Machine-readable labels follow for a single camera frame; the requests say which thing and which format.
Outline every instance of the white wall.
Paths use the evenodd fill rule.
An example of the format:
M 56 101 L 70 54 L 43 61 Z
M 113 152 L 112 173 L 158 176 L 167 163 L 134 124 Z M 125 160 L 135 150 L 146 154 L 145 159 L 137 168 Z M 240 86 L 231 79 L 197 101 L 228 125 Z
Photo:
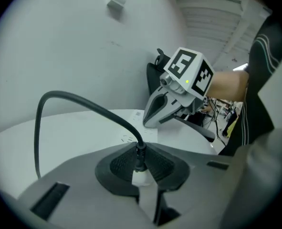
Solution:
M 186 46 L 175 0 L 15 0 L 0 21 L 0 132 L 34 119 L 40 97 L 64 90 L 108 109 L 143 109 L 156 48 Z M 44 116 L 85 110 L 64 100 Z

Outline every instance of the white table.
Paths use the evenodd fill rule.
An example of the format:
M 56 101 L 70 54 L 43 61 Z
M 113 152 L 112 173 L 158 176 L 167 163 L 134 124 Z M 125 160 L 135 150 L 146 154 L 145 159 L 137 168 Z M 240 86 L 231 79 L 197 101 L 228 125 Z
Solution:
M 128 119 L 133 110 L 112 110 Z M 17 198 L 36 179 L 33 154 L 34 120 L 0 133 L 0 189 Z M 92 112 L 42 118 L 40 172 L 43 176 L 64 161 L 122 144 L 121 126 Z M 187 125 L 171 120 L 158 129 L 158 143 L 204 154 L 217 154 L 210 143 Z

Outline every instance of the wire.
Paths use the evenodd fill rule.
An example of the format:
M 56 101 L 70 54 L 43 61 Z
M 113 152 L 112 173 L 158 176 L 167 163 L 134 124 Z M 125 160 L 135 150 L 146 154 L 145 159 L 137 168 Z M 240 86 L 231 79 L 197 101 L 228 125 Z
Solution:
M 122 127 L 126 128 L 129 132 L 131 132 L 137 139 L 139 146 L 145 146 L 142 136 L 140 133 L 126 120 L 123 118 L 117 116 L 116 114 L 113 114 L 109 110 L 106 110 L 105 108 L 83 98 L 75 94 L 63 92 L 63 91 L 50 91 L 44 94 L 37 107 L 37 113 L 36 113 L 36 120 L 35 120 L 35 133 L 34 133 L 34 158 L 35 158 L 35 169 L 37 173 L 37 177 L 40 178 L 40 167 L 39 167 L 39 135 L 40 135 L 40 123 L 41 123 L 41 116 L 42 116 L 42 110 L 44 107 L 45 102 L 50 98 L 61 98 L 65 99 L 74 103 L 77 103 L 79 105 L 82 105 L 90 110 L 93 110 L 94 112 L 102 115 L 103 117 L 108 118 L 109 120 L 112 120 Z
M 224 146 L 226 146 L 226 144 L 224 143 L 224 141 L 220 138 L 220 136 L 219 136 L 219 134 L 218 134 L 218 125 L 217 125 L 217 117 L 218 117 L 218 115 L 219 115 L 219 112 L 217 113 L 217 116 L 215 117 L 215 109 L 217 109 L 217 107 L 216 107 L 216 105 L 214 104 L 214 102 L 213 102 L 213 100 L 211 99 L 211 98 L 209 98 L 209 105 L 211 106 L 211 108 L 213 109 L 213 111 L 214 111 L 214 119 L 215 119 L 215 125 L 216 125 L 216 136 L 217 136 L 217 138 L 224 144 Z

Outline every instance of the person's arm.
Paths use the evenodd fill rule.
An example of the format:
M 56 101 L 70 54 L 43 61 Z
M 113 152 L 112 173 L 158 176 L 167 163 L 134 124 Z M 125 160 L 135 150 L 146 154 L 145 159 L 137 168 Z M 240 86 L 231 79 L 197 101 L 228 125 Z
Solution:
M 207 96 L 243 102 L 249 74 L 246 71 L 215 72 Z

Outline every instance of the black shirt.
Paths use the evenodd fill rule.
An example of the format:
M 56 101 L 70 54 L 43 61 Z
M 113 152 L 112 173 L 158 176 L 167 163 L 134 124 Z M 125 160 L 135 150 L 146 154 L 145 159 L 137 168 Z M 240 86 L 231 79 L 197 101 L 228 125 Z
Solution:
M 273 129 L 272 121 L 258 92 L 271 77 L 282 60 L 282 28 L 270 16 L 257 33 L 250 49 L 246 71 L 249 82 L 240 116 L 227 146 L 220 155 L 233 156 L 238 147 L 252 143 L 260 135 Z

